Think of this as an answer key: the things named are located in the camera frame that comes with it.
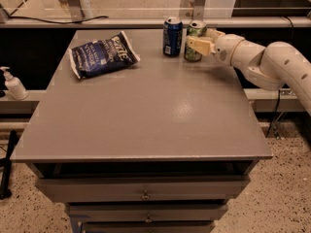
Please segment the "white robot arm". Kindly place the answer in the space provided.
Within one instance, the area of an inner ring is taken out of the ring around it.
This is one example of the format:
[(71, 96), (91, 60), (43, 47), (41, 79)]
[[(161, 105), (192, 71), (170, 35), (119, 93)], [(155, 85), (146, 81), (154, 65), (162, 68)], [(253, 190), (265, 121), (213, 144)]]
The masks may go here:
[(286, 84), (311, 115), (311, 63), (292, 45), (273, 42), (264, 47), (216, 29), (208, 29), (203, 37), (188, 36), (187, 45), (237, 68), (248, 82), (262, 89), (275, 91)]

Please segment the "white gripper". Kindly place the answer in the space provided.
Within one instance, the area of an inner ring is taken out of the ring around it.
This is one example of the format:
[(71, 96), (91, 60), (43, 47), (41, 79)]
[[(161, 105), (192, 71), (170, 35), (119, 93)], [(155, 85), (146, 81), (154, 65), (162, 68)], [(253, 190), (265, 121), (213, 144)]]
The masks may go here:
[(202, 55), (214, 53), (215, 59), (226, 66), (231, 65), (231, 59), (237, 46), (245, 40), (235, 34), (224, 34), (215, 28), (208, 28), (207, 37), (188, 36), (188, 46)]

